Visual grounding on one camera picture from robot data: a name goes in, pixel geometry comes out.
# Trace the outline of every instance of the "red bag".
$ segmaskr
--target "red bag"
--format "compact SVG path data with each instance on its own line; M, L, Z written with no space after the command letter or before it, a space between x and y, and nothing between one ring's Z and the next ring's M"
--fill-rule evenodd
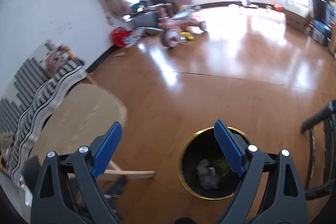
M114 45L116 45L119 48L125 47L126 44L124 43L124 38L128 37L131 32L127 31L123 27L118 27L114 29L111 34L111 41Z

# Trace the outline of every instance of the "black and white striped cloth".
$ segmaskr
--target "black and white striped cloth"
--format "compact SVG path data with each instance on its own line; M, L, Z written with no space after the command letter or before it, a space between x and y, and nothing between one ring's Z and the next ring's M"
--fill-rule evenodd
M58 73L49 77L43 61L54 47L51 42L39 46L15 74L0 100L0 134L15 134L7 169L18 186L24 161L44 122L60 105L68 90L86 77L82 63L77 59L69 60Z

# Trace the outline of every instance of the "blue gripper pad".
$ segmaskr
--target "blue gripper pad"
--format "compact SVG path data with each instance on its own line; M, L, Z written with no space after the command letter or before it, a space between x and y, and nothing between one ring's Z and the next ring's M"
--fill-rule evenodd
M232 132L222 121L218 120L215 123L214 134L231 170L240 177L243 176L246 172L243 164L243 154L233 140Z
M109 164L114 151L118 147L121 136L121 124L114 122L105 135L98 136L90 145L90 150L93 157L91 175L95 179L105 172L105 169Z

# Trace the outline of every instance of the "white wall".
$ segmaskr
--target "white wall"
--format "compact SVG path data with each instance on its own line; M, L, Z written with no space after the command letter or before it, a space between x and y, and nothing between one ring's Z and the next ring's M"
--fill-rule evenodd
M69 45L87 67L111 46L115 27L98 0L0 0L0 96L46 39Z

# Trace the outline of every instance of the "wooden floor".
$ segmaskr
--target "wooden floor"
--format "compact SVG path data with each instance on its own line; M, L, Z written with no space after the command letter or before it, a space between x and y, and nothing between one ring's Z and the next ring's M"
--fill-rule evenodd
M300 125L336 98L336 61L327 48L285 25L275 11L211 8L194 14L208 32L167 49L147 37L125 55L112 54L94 72L117 95L128 121L113 160L125 170L155 170L154 179L129 181L120 199L124 224L170 224L190 217L215 223L228 200L203 200L182 186L182 146L198 130L222 119L245 132L261 150L287 149L305 182L309 142ZM316 131L311 186L322 182L324 136ZM256 214L260 184L249 216ZM327 198L308 202L312 220Z

